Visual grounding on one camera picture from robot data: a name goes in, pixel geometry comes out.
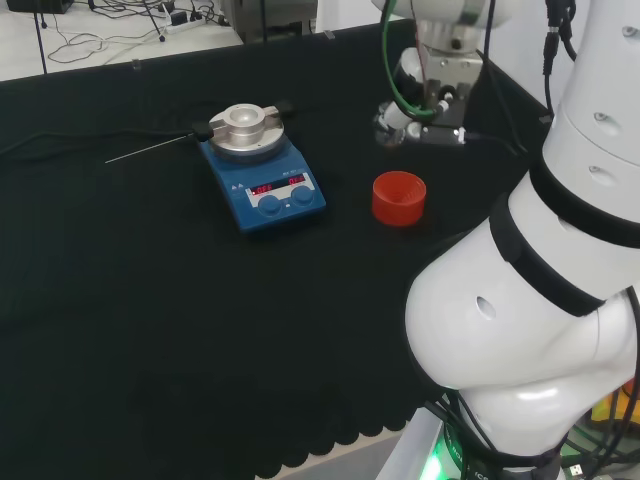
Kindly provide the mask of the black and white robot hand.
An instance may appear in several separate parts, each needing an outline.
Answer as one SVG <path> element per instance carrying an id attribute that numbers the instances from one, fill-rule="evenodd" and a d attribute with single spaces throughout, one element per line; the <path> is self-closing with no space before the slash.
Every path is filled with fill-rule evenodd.
<path id="1" fill-rule="evenodd" d="M 425 46 L 403 51 L 391 74 L 394 98 L 379 106 L 375 137 L 386 146 L 462 146 L 463 126 L 482 60 L 472 52 L 447 55 Z"/>

